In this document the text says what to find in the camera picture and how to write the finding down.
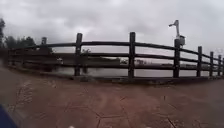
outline wet pavement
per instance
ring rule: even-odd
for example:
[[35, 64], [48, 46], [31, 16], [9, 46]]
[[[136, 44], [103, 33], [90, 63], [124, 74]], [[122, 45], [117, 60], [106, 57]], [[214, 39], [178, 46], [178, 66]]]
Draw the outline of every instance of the wet pavement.
[[224, 128], [224, 80], [149, 87], [0, 68], [0, 103], [21, 128]]

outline blue object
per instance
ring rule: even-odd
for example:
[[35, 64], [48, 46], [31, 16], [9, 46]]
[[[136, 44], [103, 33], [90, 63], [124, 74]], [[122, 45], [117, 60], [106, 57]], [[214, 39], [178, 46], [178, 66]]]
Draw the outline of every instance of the blue object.
[[18, 128], [2, 105], [0, 105], [0, 128]]

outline sky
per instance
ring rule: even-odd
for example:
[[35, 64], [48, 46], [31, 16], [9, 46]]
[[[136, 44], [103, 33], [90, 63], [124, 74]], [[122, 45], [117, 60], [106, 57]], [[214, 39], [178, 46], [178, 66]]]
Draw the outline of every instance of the sky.
[[[137, 41], [173, 46], [175, 28], [186, 37], [184, 48], [224, 55], [223, 0], [0, 0], [5, 35], [32, 36], [37, 42], [74, 42], [78, 32], [84, 41]], [[97, 47], [94, 51], [125, 52], [127, 48]], [[153, 49], [142, 53], [173, 54]]]

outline trees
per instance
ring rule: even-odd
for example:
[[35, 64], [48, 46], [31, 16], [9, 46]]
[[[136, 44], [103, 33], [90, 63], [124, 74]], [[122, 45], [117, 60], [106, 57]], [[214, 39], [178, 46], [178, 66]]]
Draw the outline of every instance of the trees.
[[5, 37], [4, 44], [8, 49], [22, 48], [36, 45], [33, 38], [31, 37], [23, 37], [21, 39], [19, 38], [16, 40], [13, 36]]
[[3, 29], [5, 28], [5, 21], [0, 18], [0, 48], [2, 47], [2, 39], [4, 37]]

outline fence rail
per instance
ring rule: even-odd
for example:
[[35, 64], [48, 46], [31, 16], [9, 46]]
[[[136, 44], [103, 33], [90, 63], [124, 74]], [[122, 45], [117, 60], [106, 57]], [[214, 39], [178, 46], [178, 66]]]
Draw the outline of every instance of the fence rail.
[[[208, 71], [209, 76], [213, 77], [213, 72], [217, 72], [218, 76], [224, 75], [224, 58], [222, 59], [221, 55], [218, 58], [214, 58], [214, 53], [211, 52], [210, 55], [203, 54], [202, 47], [198, 47], [198, 51], [192, 51], [188, 49], [183, 49], [180, 46], [178, 39], [174, 41], [174, 47], [157, 45], [157, 44], [148, 44], [148, 43], [139, 43], [135, 41], [136, 35], [134, 32], [130, 33], [129, 42], [102, 42], [102, 41], [92, 41], [92, 42], [83, 42], [82, 34], [77, 34], [76, 42], [72, 43], [57, 43], [57, 44], [46, 44], [46, 45], [36, 45], [31, 47], [24, 47], [19, 49], [9, 50], [9, 62], [15, 65], [15, 62], [21, 62], [22, 66], [25, 67], [26, 64], [36, 64], [36, 65], [54, 65], [61, 67], [72, 67], [74, 68], [74, 75], [80, 75], [80, 68], [115, 68], [115, 69], [128, 69], [128, 78], [135, 78], [134, 72], [135, 69], [153, 69], [153, 70], [172, 70], [173, 78], [180, 77], [180, 70], [194, 70], [196, 71], [196, 77], [201, 77], [202, 71]], [[124, 46], [129, 47], [129, 53], [82, 53], [82, 46]], [[55, 47], [75, 47], [74, 53], [66, 54], [61, 53], [61, 56], [73, 57], [73, 63], [57, 63], [56, 61], [46, 62], [46, 61], [33, 61], [28, 59], [28, 57], [43, 57], [51, 58], [59, 55], [58, 53], [54, 54], [43, 54], [43, 53], [32, 53], [32, 50], [35, 51], [38, 48], [55, 48]], [[154, 49], [164, 49], [174, 52], [174, 56], [165, 56], [165, 55], [154, 55], [154, 54], [136, 54], [136, 47], [144, 48], [154, 48]], [[183, 58], [181, 53], [189, 53], [192, 55], [198, 56], [197, 59]], [[86, 64], [81, 60], [84, 57], [127, 57], [128, 63], [124, 64]], [[135, 65], [135, 58], [151, 58], [151, 59], [163, 59], [163, 60], [172, 60], [173, 64], [166, 65]], [[203, 61], [203, 58], [207, 58], [210, 61]], [[180, 64], [180, 61], [196, 63], [195, 66], [186, 65], [183, 66]]]

